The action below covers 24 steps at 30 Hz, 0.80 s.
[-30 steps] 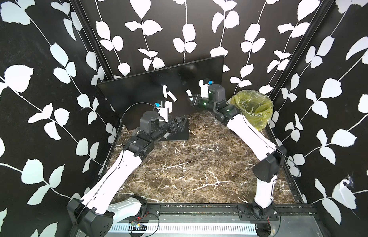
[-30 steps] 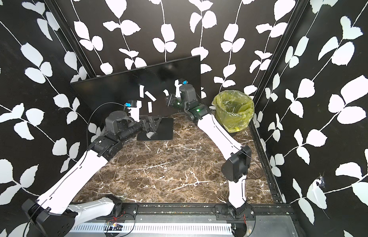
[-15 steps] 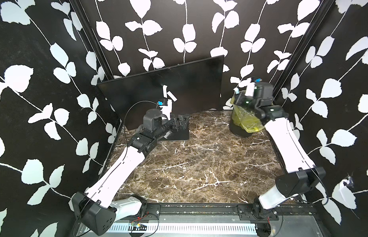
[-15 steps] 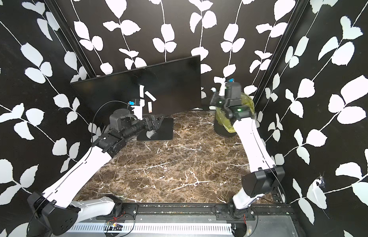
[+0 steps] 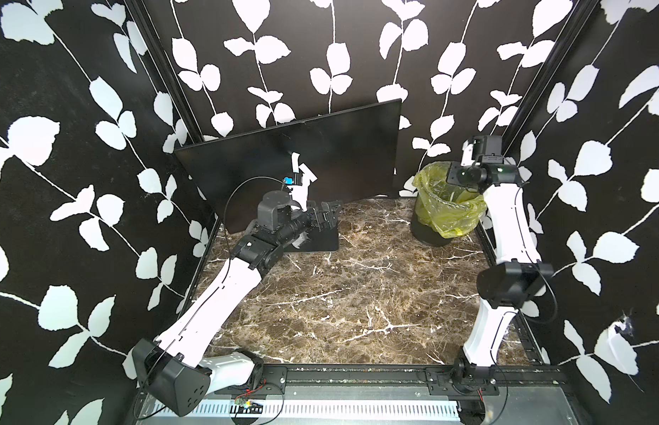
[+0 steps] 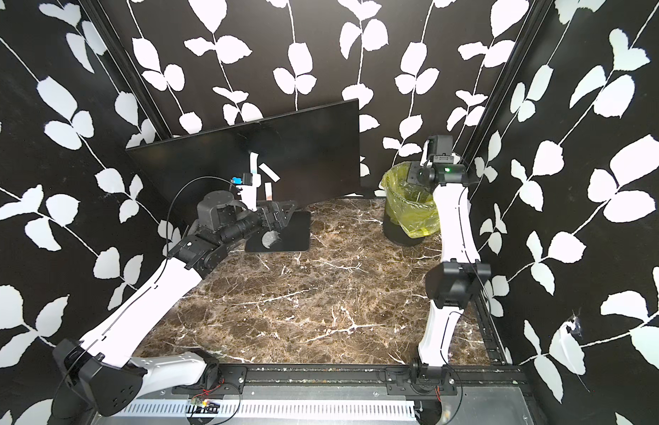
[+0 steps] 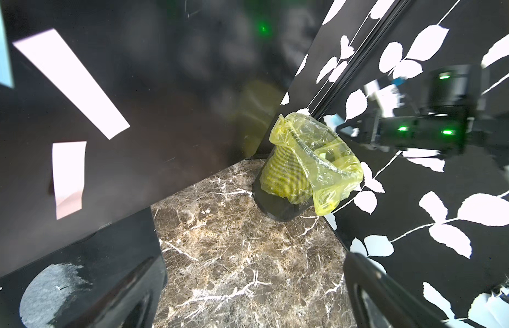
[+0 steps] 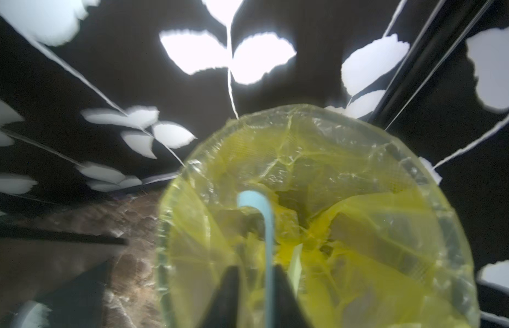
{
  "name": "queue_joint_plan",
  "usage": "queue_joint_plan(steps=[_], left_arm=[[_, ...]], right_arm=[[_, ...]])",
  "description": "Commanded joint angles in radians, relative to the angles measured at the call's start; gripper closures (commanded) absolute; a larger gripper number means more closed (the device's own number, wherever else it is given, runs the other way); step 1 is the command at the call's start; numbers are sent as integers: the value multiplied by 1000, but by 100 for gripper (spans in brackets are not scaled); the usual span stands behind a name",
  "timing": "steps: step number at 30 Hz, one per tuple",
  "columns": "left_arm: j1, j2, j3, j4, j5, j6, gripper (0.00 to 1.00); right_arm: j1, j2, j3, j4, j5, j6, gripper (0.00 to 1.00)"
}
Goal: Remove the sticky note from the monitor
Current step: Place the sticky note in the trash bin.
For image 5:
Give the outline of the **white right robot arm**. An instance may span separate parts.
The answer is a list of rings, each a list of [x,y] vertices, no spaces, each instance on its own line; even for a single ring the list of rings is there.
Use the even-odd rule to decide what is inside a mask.
[[[553,268],[541,260],[529,235],[522,203],[524,181],[516,166],[453,162],[447,182],[475,189],[483,196],[495,235],[495,264],[476,279],[481,304],[453,369],[456,384],[479,385],[492,380],[498,371],[502,336],[523,305],[548,286]]]

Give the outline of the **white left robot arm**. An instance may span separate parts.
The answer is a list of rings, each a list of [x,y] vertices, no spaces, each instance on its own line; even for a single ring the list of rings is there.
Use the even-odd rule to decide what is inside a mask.
[[[131,351],[139,391],[184,417],[204,397],[255,376],[253,357],[234,352],[207,359],[205,353],[228,317],[283,256],[285,249],[314,231],[337,226],[341,201],[299,204],[288,191],[266,193],[242,238],[210,286],[168,329]]]

